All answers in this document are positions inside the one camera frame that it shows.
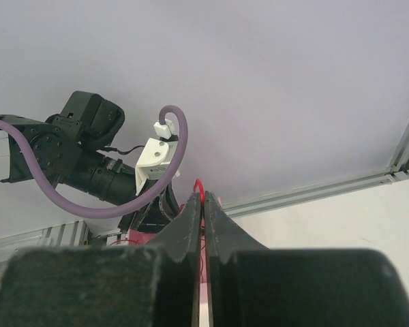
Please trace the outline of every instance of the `red wire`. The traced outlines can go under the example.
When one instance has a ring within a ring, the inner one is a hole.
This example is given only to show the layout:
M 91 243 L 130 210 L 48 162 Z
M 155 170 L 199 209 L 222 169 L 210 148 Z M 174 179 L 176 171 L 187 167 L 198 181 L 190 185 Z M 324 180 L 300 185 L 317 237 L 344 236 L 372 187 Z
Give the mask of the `red wire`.
M 203 282 L 203 267 L 205 266 L 205 264 L 203 263 L 203 257 L 202 254 L 200 252 L 200 282 Z
M 185 204 L 181 204 L 181 205 L 180 205 L 180 207 L 179 207 L 179 212 L 178 212 L 177 214 L 179 214 L 179 213 L 182 211 L 182 209 L 183 209 L 184 206 L 185 206 Z
M 139 245 L 140 243 L 137 240 L 128 240 L 127 238 L 125 238 L 124 240 L 116 240 L 115 242 L 112 242 L 109 244 L 109 246 L 114 245 L 114 244 L 118 244 L 121 242 L 129 242 L 129 243 L 134 243 L 136 245 Z
M 198 189 L 200 190 L 200 201 L 202 202 L 202 205 L 205 205 L 205 189 L 203 187 L 203 183 L 200 179 L 196 179 L 196 183 L 194 184 L 194 192 Z

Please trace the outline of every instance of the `purple cable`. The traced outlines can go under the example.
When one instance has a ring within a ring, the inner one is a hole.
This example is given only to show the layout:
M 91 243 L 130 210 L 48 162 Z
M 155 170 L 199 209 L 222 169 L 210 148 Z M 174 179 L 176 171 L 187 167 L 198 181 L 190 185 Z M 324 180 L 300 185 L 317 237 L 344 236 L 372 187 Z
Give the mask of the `purple cable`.
M 166 188 L 176 174 L 176 171 L 179 169 L 180 163 L 182 162 L 186 151 L 188 141 L 188 125 L 183 111 L 176 106 L 165 106 L 161 109 L 159 113 L 159 122 L 161 125 L 165 125 L 165 116 L 169 112 L 175 114 L 179 122 L 179 143 L 177 144 L 176 152 L 164 175 L 156 182 L 156 184 L 154 184 L 154 186 L 152 186 L 141 196 L 138 196 L 136 199 L 122 204 L 121 206 L 107 209 L 87 208 L 86 206 L 79 206 L 78 204 L 65 199 L 61 194 L 57 193 L 57 191 L 47 181 L 47 178 L 42 172 L 29 143 L 20 133 L 20 131 L 4 121 L 0 121 L 0 129 L 7 132 L 17 142 L 27 162 L 30 173 L 32 173 L 32 176 L 35 179 L 35 182 L 51 202 L 56 204 L 59 208 L 62 208 L 63 210 L 79 217 L 105 219 L 133 213 L 134 211 L 137 211 L 146 204 L 150 203 L 150 201 L 160 195 L 160 193 Z

